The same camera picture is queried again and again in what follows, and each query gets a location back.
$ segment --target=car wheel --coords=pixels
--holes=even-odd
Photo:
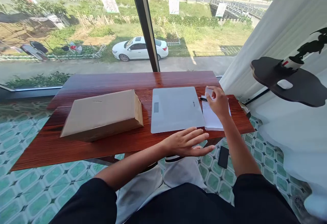
[[[121,61],[124,61],[124,62],[129,61],[128,56],[127,56],[127,55],[124,55],[124,54],[120,54],[120,55],[119,55],[119,59],[120,59]]]

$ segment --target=hand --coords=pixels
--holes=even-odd
[[[212,111],[218,116],[219,119],[230,117],[228,109],[228,98],[222,89],[214,86],[208,86],[209,89],[213,90],[211,99],[210,95],[206,93],[207,101]]]
[[[201,146],[193,147],[200,142],[203,142],[208,137],[208,133],[203,134],[203,129],[191,127],[172,134],[161,141],[160,144],[166,151],[167,156],[178,155],[182,157],[199,157],[204,156],[215,149],[215,146],[208,146],[205,148],[201,148]]]

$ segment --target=cardboard box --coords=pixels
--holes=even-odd
[[[91,142],[143,127],[142,104],[134,90],[75,100],[60,137]]]

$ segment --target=wooden table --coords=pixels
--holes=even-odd
[[[48,109],[55,109],[52,116],[11,170],[100,158],[155,145],[175,132],[151,134],[152,90],[194,86],[198,96],[201,96],[206,85],[220,87],[212,71],[73,75],[48,105]],[[75,99],[128,89],[134,89],[141,100],[144,127],[92,143],[59,138]],[[253,132],[254,128],[236,98],[233,95],[228,97],[231,115],[240,133]],[[208,133],[209,139],[225,136],[223,131]]]

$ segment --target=notepad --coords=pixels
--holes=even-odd
[[[208,92],[206,88],[206,92],[212,96],[212,91]],[[210,105],[207,101],[202,101],[202,112],[204,117],[205,126],[204,128],[206,130],[215,130],[215,131],[223,131],[224,128],[222,126],[222,123],[220,122],[217,115],[211,110]]]

